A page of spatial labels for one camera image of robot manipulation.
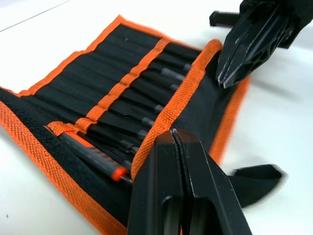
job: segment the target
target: tool roll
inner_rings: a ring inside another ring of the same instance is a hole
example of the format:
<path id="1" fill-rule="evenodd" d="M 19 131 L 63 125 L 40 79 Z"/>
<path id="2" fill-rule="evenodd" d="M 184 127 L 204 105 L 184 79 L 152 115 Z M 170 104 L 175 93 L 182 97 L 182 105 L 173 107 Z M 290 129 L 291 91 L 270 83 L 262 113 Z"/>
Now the tool roll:
<path id="1" fill-rule="evenodd" d="M 220 163 L 249 84 L 218 86 L 221 49 L 217 40 L 192 48 L 119 16 L 29 90 L 0 89 L 0 123 L 99 232 L 126 234 L 132 186 L 104 175 L 59 137 L 71 132 L 88 141 L 132 180 L 156 137 L 172 128 L 196 135 Z M 242 207 L 281 178 L 272 166 L 259 168 L 230 178 Z"/>

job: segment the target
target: white table surface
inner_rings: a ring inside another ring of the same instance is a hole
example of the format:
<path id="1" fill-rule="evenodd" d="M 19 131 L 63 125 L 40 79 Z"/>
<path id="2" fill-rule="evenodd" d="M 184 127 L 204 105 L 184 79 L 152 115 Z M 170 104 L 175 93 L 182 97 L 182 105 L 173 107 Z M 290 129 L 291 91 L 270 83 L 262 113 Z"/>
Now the white table surface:
<path id="1" fill-rule="evenodd" d="M 68 0 L 0 0 L 0 32 L 66 1 Z"/>
<path id="2" fill-rule="evenodd" d="M 0 32 L 0 86 L 15 92 L 44 78 L 85 49 L 121 14 L 193 46 L 227 29 L 209 27 L 213 10 L 237 11 L 240 1 L 71 0 Z M 223 169 L 277 164 L 288 177 L 247 209 L 254 235 L 313 234 L 313 25 L 289 50 L 277 49 L 253 73 L 227 147 Z M 96 235 L 93 228 L 0 127 L 0 235 Z"/>

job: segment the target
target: black nylon fabric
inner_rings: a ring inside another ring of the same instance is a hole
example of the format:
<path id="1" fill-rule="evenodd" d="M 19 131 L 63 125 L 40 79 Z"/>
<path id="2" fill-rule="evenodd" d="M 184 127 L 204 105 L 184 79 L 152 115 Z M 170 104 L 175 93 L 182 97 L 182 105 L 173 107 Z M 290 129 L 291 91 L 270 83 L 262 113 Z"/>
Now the black nylon fabric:
<path id="1" fill-rule="evenodd" d="M 281 182 L 284 174 L 274 165 L 257 165 L 237 169 L 229 180 L 242 208 L 268 195 Z"/>
<path id="2" fill-rule="evenodd" d="M 171 127 L 193 133 L 202 142 L 206 152 L 210 149 L 225 108 L 236 89 L 221 89 L 214 81 L 218 57 L 219 53 L 212 58 L 196 92 Z"/>
<path id="3" fill-rule="evenodd" d="M 15 113 L 57 163 L 90 197 L 124 226 L 127 225 L 131 188 L 124 184 L 117 184 L 80 160 L 67 144 L 44 128 L 53 121 L 47 115 L 42 115 L 27 102 L 3 89 L 0 89 L 0 101 Z"/>
<path id="4" fill-rule="evenodd" d="M 69 176 L 124 226 L 128 221 L 131 188 L 113 182 L 80 160 L 65 143 L 43 126 L 57 120 L 74 124 L 79 118 L 85 117 L 159 40 L 120 25 L 94 52 L 76 58 L 35 95 L 18 98 L 0 89 L 0 101 L 18 116 Z M 198 50 L 168 44 L 101 116 L 98 124 L 90 126 L 85 138 L 129 170 L 134 154 L 127 151 L 127 144 L 122 145 L 119 141 L 140 147 L 158 114 L 175 93 L 199 53 Z M 172 125 L 172 128 L 195 134 L 206 151 L 212 144 L 235 90 L 235 87 L 228 90 L 219 88 L 214 81 L 218 56 L 217 53 L 213 57 L 196 92 Z M 165 74 L 164 71 L 171 71 L 175 76 Z M 239 177 L 242 176 L 235 175 L 232 181 L 234 188 L 238 188 L 239 197 L 245 198 L 240 192 L 247 185 L 242 186 L 240 180 L 236 180 Z M 248 190 L 255 190 L 254 185 L 257 184 L 248 185 Z M 270 184 L 267 191 L 274 186 Z M 255 201 L 260 198 L 260 194 L 251 197 L 245 198 L 242 204 Z"/>

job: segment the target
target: orange strap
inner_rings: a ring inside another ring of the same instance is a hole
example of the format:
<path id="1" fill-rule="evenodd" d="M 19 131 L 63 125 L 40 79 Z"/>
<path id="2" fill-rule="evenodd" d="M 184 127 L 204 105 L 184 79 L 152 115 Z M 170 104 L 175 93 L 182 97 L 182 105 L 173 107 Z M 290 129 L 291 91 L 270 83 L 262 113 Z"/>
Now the orange strap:
<path id="1" fill-rule="evenodd" d="M 64 197 L 103 235 L 125 235 L 126 228 L 63 170 L 19 118 L 0 102 L 0 124 Z"/>
<path id="2" fill-rule="evenodd" d="M 129 88 L 131 83 L 137 79 L 140 74 L 147 69 L 149 64 L 164 50 L 170 39 L 161 38 L 156 46 L 146 54 L 139 64 L 132 68 L 132 70 L 125 75 L 119 83 L 117 83 L 110 92 L 104 96 L 96 106 L 94 106 L 86 117 L 80 118 L 75 125 L 78 126 L 85 133 L 91 124 L 96 124 L 100 117 L 109 109 L 114 101 L 116 101 L 122 93 Z"/>
<path id="3" fill-rule="evenodd" d="M 65 131 L 72 131 L 74 133 L 77 133 L 80 131 L 80 129 L 77 128 L 75 125 L 73 125 L 71 123 L 64 124 L 62 121 L 53 121 L 53 122 L 49 123 L 49 125 L 47 127 L 56 136 L 61 135 Z"/>
<path id="4" fill-rule="evenodd" d="M 59 75 L 63 69 L 75 60 L 78 56 L 92 52 L 96 49 L 96 47 L 101 43 L 105 38 L 116 28 L 118 27 L 125 19 L 121 16 L 118 16 L 102 33 L 87 47 L 86 50 L 76 51 L 72 55 L 70 55 L 67 59 L 62 61 L 61 64 L 58 65 L 57 68 L 52 70 L 43 80 L 39 81 L 32 87 L 30 87 L 27 91 L 21 91 L 18 94 L 18 97 L 25 95 L 34 95 L 41 87 L 49 84 L 57 75 Z"/>
<path id="5" fill-rule="evenodd" d="M 196 91 L 200 81 L 205 75 L 205 68 L 212 57 L 222 49 L 222 44 L 218 40 L 210 41 L 200 55 L 192 64 L 191 70 L 188 72 L 185 80 L 182 82 L 178 90 L 175 92 L 169 103 L 164 107 L 162 112 L 157 116 L 156 121 L 149 131 L 148 135 L 141 144 L 137 154 L 134 157 L 132 164 L 132 179 L 140 170 L 146 157 L 148 156 L 152 145 L 157 136 L 165 131 L 168 131 L 173 122 L 181 114 L 186 107 L 191 96 Z"/>

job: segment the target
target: screwdriver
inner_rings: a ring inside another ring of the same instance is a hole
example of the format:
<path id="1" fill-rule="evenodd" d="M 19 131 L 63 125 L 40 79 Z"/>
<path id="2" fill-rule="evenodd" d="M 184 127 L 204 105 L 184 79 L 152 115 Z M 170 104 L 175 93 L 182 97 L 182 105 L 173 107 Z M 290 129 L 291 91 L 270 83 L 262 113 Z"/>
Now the screwdriver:
<path id="1" fill-rule="evenodd" d="M 125 167 L 101 152 L 79 135 L 72 131 L 65 131 L 60 135 L 60 138 L 76 150 L 79 158 L 97 168 L 114 181 L 119 182 L 120 180 L 125 180 L 130 184 L 133 183 L 131 179 L 128 178 L 128 172 Z"/>
<path id="2" fill-rule="evenodd" d="M 82 63 L 79 63 L 79 66 L 77 66 L 76 64 L 69 64 L 62 71 L 61 76 L 66 76 L 74 79 L 80 82 L 82 85 L 102 93 L 103 96 L 108 94 L 112 87 L 116 84 L 116 82 L 110 80 L 109 78 L 104 79 L 105 76 L 103 74 L 99 74 L 94 70 L 91 70 L 91 68 L 89 69 L 88 74 L 86 74 L 86 69 L 84 68 L 84 66 L 85 65 Z M 150 100 L 141 93 L 136 92 L 132 88 L 126 89 L 120 98 L 129 100 L 135 104 L 140 104 L 142 106 L 151 108 L 156 113 L 160 113 L 164 108 L 162 105 L 157 104 L 156 102 Z"/>
<path id="3" fill-rule="evenodd" d="M 184 75 L 181 75 L 178 72 L 175 72 L 175 71 L 170 70 L 168 68 L 162 69 L 161 74 L 164 75 L 164 76 L 167 76 L 167 77 L 173 77 L 173 78 L 175 78 L 175 79 L 177 79 L 179 81 L 185 80 L 185 76 Z"/>

